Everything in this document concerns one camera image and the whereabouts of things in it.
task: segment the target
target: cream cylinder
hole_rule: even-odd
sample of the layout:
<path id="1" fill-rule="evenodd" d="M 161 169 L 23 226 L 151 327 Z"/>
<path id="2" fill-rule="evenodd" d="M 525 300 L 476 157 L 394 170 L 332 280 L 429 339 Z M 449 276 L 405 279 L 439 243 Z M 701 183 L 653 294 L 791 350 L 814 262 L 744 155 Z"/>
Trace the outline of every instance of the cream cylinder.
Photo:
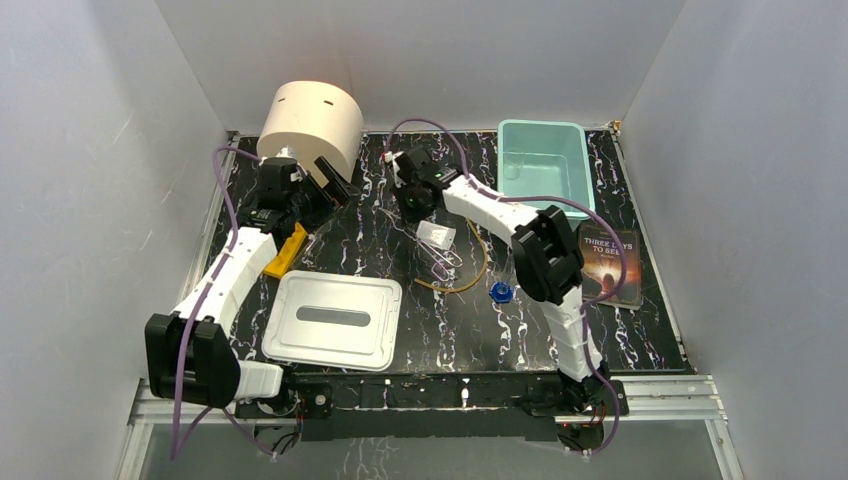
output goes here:
<path id="1" fill-rule="evenodd" d="M 350 181 L 362 128 L 362 111 L 344 90 L 328 83 L 290 82 L 277 90 L 256 150 L 260 157 L 274 157 L 285 146 L 294 148 L 297 160 L 321 186 L 327 179 L 315 159 L 324 157 Z"/>

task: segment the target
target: book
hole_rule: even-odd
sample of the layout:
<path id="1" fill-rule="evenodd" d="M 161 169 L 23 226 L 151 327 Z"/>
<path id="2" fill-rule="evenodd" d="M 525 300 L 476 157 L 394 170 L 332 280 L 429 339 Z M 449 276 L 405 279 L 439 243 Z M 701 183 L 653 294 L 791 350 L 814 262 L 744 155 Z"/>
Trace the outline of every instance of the book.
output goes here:
<path id="1" fill-rule="evenodd" d="M 627 261 L 627 278 L 621 289 L 606 301 L 600 302 L 615 307 L 638 310 L 642 306 L 642 266 L 639 262 L 639 239 L 637 230 L 616 230 L 624 247 Z M 621 274 L 618 249 L 612 237 L 596 225 L 580 226 L 580 252 L 583 254 L 583 298 L 595 298 L 611 290 Z"/>

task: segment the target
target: purple cable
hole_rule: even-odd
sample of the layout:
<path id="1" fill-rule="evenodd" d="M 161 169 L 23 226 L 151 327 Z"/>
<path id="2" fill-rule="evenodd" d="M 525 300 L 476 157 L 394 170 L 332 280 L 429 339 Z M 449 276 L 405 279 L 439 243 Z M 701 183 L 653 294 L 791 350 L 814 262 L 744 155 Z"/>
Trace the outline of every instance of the purple cable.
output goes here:
<path id="1" fill-rule="evenodd" d="M 467 178 L 471 182 L 471 184 L 475 187 L 477 192 L 480 193 L 481 195 L 483 195 L 484 197 L 490 198 L 490 199 L 498 201 L 498 202 L 548 201 L 548 202 L 562 203 L 562 204 L 568 205 L 569 207 L 576 208 L 577 210 L 580 210 L 581 212 L 589 215 L 592 218 L 592 220 L 594 220 L 595 222 L 598 223 L 598 225 L 603 227 L 604 230 L 606 230 L 607 233 L 609 233 L 610 236 L 612 237 L 612 241 L 613 241 L 613 243 L 615 243 L 615 247 L 619 251 L 619 260 L 621 261 L 621 275 L 619 275 L 618 281 L 615 283 L 615 287 L 613 287 L 612 290 L 610 290 L 607 293 L 601 294 L 597 298 L 592 298 L 592 299 L 586 300 L 585 302 L 583 302 L 582 305 L 580 305 L 580 315 L 581 315 L 581 319 L 583 321 L 583 354 L 586 357 L 586 364 L 589 365 L 589 369 L 592 371 L 592 375 L 597 377 L 598 380 L 600 380 L 601 383 L 603 383 L 604 387 L 606 387 L 607 390 L 609 390 L 609 392 L 612 396 L 613 404 L 615 406 L 615 416 L 613 418 L 612 430 L 610 430 L 610 434 L 607 436 L 607 438 L 604 439 L 604 441 L 601 443 L 601 445 L 598 448 L 596 448 L 592 451 L 592 454 L 598 453 L 601 450 L 607 448 L 607 446 L 612 442 L 613 437 L 615 437 L 616 432 L 618 431 L 618 423 L 621 419 L 621 404 L 619 404 L 619 402 L 618 402 L 618 393 L 615 391 L 615 388 L 613 388 L 612 384 L 606 378 L 604 378 L 604 376 L 601 375 L 598 372 L 598 370 L 595 368 L 595 366 L 592 364 L 592 357 L 591 357 L 591 353 L 589 352 L 589 320 L 586 318 L 586 307 L 591 307 L 592 305 L 595 305 L 598 302 L 603 302 L 604 300 L 612 297 L 624 285 L 624 280 L 627 278 L 627 262 L 625 261 L 624 256 L 621 254 L 621 252 L 624 252 L 624 246 L 621 244 L 621 239 L 618 238 L 618 235 L 615 233 L 615 230 L 613 230 L 612 227 L 603 218 L 601 218 L 597 213 L 595 213 L 592 210 L 584 207 L 583 205 L 580 205 L 577 202 L 573 202 L 571 200 L 568 200 L 568 199 L 565 199 L 565 198 L 562 198 L 562 197 L 552 197 L 552 196 L 500 197 L 498 195 L 490 193 L 487 190 L 481 190 L 480 184 L 477 183 L 474 180 L 474 178 L 468 173 L 468 161 L 465 157 L 465 149 L 462 147 L 462 144 L 459 143 L 459 139 L 457 139 L 456 136 L 453 133 L 448 131 L 447 128 L 445 128 L 444 126 L 442 126 L 442 125 L 440 125 L 440 124 L 438 124 L 438 123 L 436 123 L 432 120 L 427 120 L 427 119 L 424 119 L 424 118 L 407 118 L 407 119 L 401 120 L 400 122 L 395 124 L 395 126 L 392 127 L 392 130 L 389 132 L 389 137 L 386 139 L 386 144 L 385 144 L 384 150 L 383 150 L 384 155 L 385 155 L 385 153 L 387 153 L 389 151 L 389 148 L 391 147 L 391 144 L 392 144 L 392 137 L 394 136 L 397 129 L 401 125 L 408 123 L 408 122 L 427 123 L 429 125 L 432 125 L 432 126 L 438 128 L 439 130 L 444 132 L 448 137 L 450 137 L 450 139 L 453 141 L 454 145 L 456 145 L 457 150 L 459 150 L 459 159 L 460 159 L 460 164 L 462 165 L 462 174 L 465 176 L 465 178 Z"/>
<path id="2" fill-rule="evenodd" d="M 233 236 L 230 239 L 229 245 L 227 245 L 227 250 L 232 251 L 232 249 L 236 246 L 236 242 L 238 242 L 238 221 L 236 219 L 236 210 L 233 207 L 233 199 L 230 198 L 230 194 L 227 192 L 227 185 L 224 183 L 224 176 L 221 173 L 221 166 L 218 165 L 218 154 L 221 152 L 235 152 L 239 155 L 245 156 L 255 162 L 261 162 L 262 160 L 253 155 L 252 153 L 245 152 L 244 150 L 239 150 L 235 147 L 230 146 L 221 146 L 215 149 L 212 152 L 212 169 L 215 171 L 215 179 L 218 182 L 218 188 L 221 189 L 221 193 L 224 197 L 224 205 L 227 209 L 227 213 L 230 217 L 230 228 L 232 228 Z M 212 282 L 218 278 L 218 274 L 221 273 L 221 270 L 224 269 L 224 265 L 227 263 L 227 259 L 229 259 L 229 255 L 223 255 L 221 257 L 221 261 L 218 262 L 218 265 L 215 266 L 215 269 L 212 270 L 212 275 L 210 275 L 210 280 Z M 206 283 L 203 287 L 203 290 L 200 292 L 200 296 L 197 298 L 197 303 L 194 304 L 194 307 L 191 309 L 191 313 L 186 320 L 186 326 L 183 328 L 183 334 L 180 338 L 180 349 L 177 353 L 177 372 L 176 372 L 176 385 L 174 387 L 174 419 L 171 425 L 171 460 L 175 460 L 177 455 L 179 455 L 182 450 L 183 445 L 185 445 L 186 440 L 188 440 L 189 435 L 200 423 L 200 420 L 206 416 L 207 413 L 211 410 L 211 407 L 204 409 L 197 418 L 189 425 L 188 430 L 186 430 L 185 435 L 182 439 L 180 439 L 180 417 L 182 416 L 182 400 L 183 400 L 183 381 L 185 379 L 185 357 L 186 352 L 188 351 L 188 341 L 191 337 L 191 330 L 194 326 L 194 322 L 197 321 L 197 314 L 200 312 L 200 307 L 203 305 L 203 302 L 206 300 L 206 297 L 209 295 L 209 291 L 212 290 L 212 282 Z M 260 449 L 264 450 L 264 446 L 255 440 L 253 441 Z"/>

